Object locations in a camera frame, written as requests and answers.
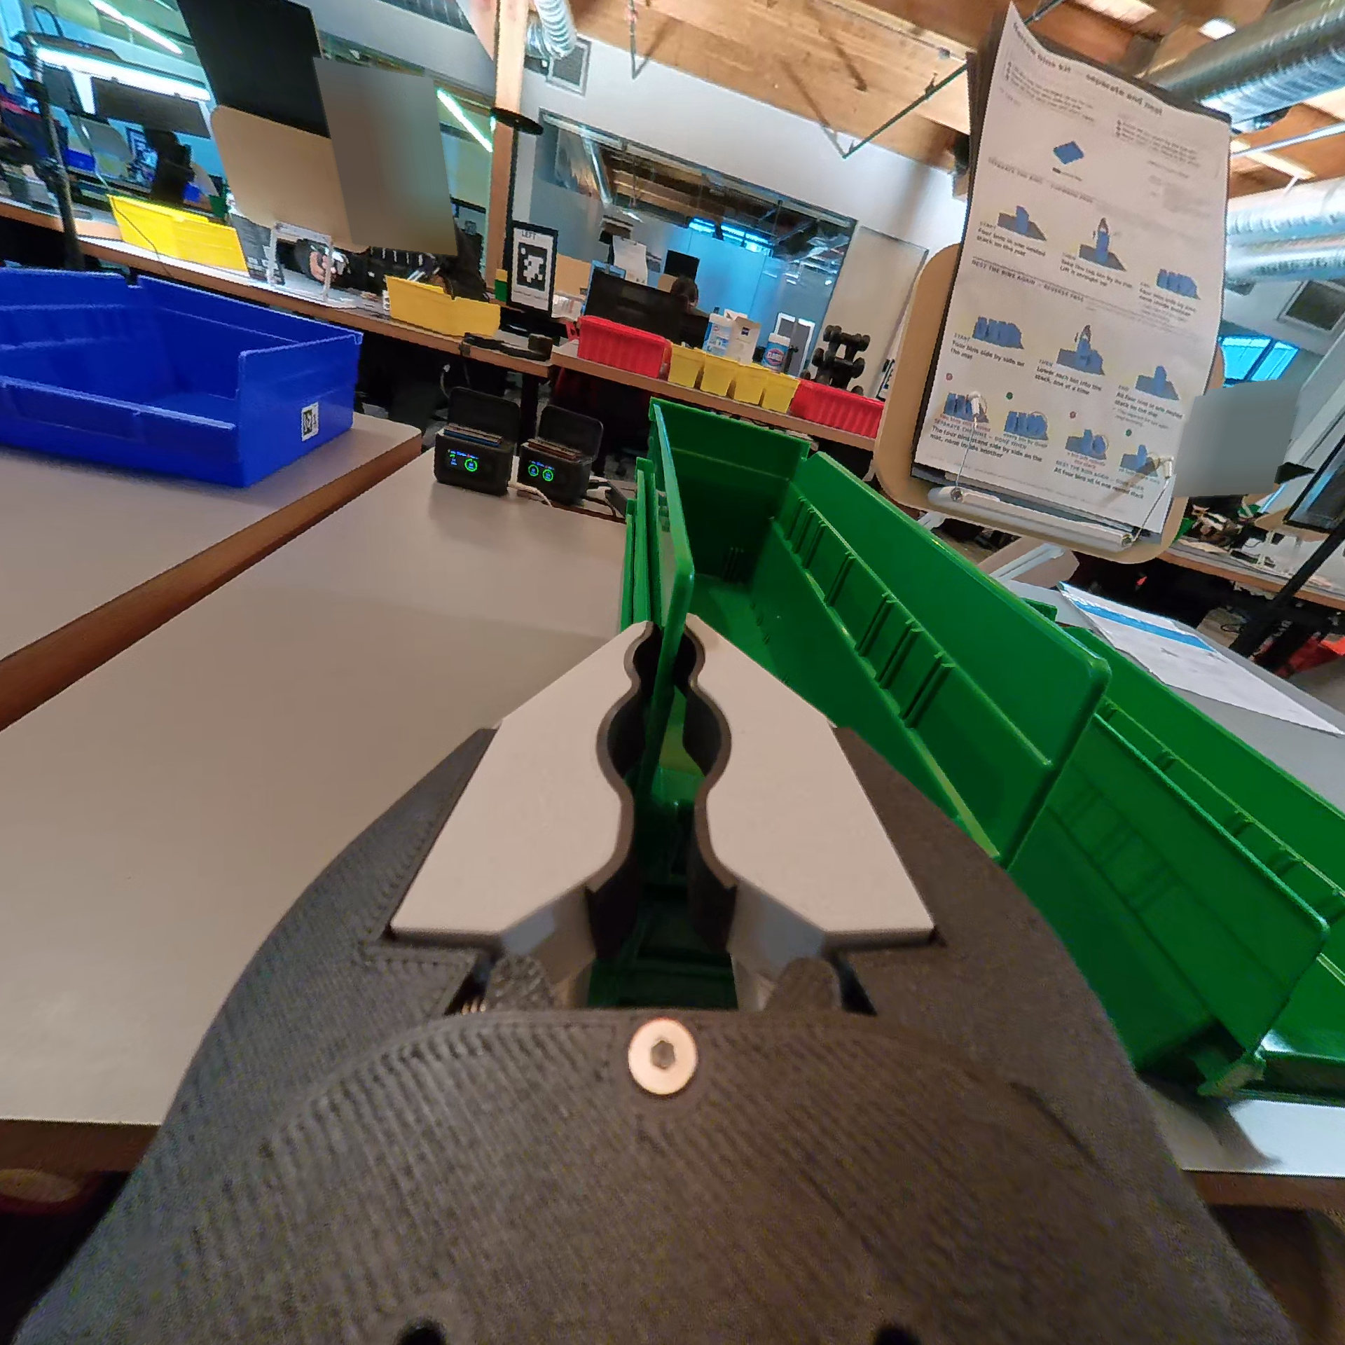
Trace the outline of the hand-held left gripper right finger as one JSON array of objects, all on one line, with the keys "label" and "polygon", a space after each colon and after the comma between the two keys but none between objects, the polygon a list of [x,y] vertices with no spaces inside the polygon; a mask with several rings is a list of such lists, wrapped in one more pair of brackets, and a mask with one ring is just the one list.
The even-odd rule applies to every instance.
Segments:
[{"label": "hand-held left gripper right finger", "polygon": [[929,942],[935,920],[838,726],[700,616],[684,646],[700,936],[737,971]]}]

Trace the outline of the blue bin stack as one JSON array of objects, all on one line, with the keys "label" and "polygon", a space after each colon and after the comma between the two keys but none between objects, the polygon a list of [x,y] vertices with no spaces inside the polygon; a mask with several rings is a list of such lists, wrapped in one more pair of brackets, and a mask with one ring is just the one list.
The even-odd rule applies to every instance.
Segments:
[{"label": "blue bin stack", "polygon": [[7,265],[2,443],[248,488],[352,427],[360,344],[176,281]]}]

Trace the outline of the red plastic bin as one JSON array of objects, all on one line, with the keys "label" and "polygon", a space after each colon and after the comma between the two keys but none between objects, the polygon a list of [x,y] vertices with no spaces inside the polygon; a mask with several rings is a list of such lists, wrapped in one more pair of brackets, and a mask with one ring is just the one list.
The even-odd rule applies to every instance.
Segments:
[{"label": "red plastic bin", "polygon": [[799,379],[788,409],[790,416],[801,420],[868,440],[878,436],[884,411],[881,398],[809,379]]},{"label": "red plastic bin", "polygon": [[621,372],[665,379],[671,340],[655,331],[621,324],[612,318],[583,313],[577,323],[577,356]]}]

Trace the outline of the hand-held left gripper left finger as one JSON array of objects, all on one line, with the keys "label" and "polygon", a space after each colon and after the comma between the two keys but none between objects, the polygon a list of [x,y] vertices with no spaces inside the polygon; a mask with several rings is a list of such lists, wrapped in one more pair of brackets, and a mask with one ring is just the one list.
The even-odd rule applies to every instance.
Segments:
[{"label": "hand-held left gripper left finger", "polygon": [[642,893],[633,782],[660,651],[637,621],[498,721],[393,915],[397,941],[620,950]]}]

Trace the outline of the silver ventilation duct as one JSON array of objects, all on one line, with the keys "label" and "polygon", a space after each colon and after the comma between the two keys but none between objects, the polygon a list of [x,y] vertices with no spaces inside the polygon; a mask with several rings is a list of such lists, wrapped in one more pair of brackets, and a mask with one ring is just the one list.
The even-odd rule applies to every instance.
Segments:
[{"label": "silver ventilation duct", "polygon": [[1340,280],[1344,177],[1236,196],[1225,220],[1225,283]]},{"label": "silver ventilation duct", "polygon": [[1230,118],[1235,126],[1344,84],[1344,3],[1300,1],[1203,44],[1148,83]]}]

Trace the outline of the white clipboard stand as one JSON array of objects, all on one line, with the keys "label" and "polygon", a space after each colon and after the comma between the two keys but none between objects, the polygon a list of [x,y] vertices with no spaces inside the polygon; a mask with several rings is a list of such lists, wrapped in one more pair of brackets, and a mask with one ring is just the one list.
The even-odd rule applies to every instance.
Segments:
[{"label": "white clipboard stand", "polygon": [[1017,536],[937,512],[923,512],[919,524],[980,571],[1001,582],[1055,587],[1075,577],[1081,557],[1052,542]]}]

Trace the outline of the black white marker tag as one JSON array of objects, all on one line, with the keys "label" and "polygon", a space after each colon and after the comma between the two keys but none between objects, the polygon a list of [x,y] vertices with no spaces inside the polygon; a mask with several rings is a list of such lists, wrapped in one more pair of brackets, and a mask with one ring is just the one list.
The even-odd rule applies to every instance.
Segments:
[{"label": "black white marker tag", "polygon": [[541,223],[514,220],[509,230],[509,302],[551,318],[561,235]]}]

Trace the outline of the white blue paper sheet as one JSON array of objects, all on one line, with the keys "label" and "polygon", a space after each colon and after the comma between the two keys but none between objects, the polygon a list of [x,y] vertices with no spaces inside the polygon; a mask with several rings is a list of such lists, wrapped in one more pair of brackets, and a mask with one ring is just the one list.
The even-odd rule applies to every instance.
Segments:
[{"label": "white blue paper sheet", "polygon": [[1292,699],[1280,685],[1270,685],[1246,665],[1217,653],[1195,629],[1167,616],[1087,593],[1070,582],[1059,582],[1057,590],[1111,646],[1126,653],[1172,689],[1190,691],[1262,717],[1342,736],[1342,728]]}]

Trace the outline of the yellow plastic bin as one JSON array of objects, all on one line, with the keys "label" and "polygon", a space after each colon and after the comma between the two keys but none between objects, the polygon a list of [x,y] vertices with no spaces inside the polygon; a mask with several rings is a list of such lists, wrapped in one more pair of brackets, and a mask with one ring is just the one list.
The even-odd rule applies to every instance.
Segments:
[{"label": "yellow plastic bin", "polygon": [[439,283],[388,276],[389,316],[450,337],[492,337],[500,329],[500,305],[487,299],[449,294]]},{"label": "yellow plastic bin", "polygon": [[242,241],[234,227],[186,207],[133,195],[109,195],[107,199],[125,243],[159,257],[247,273]]}]

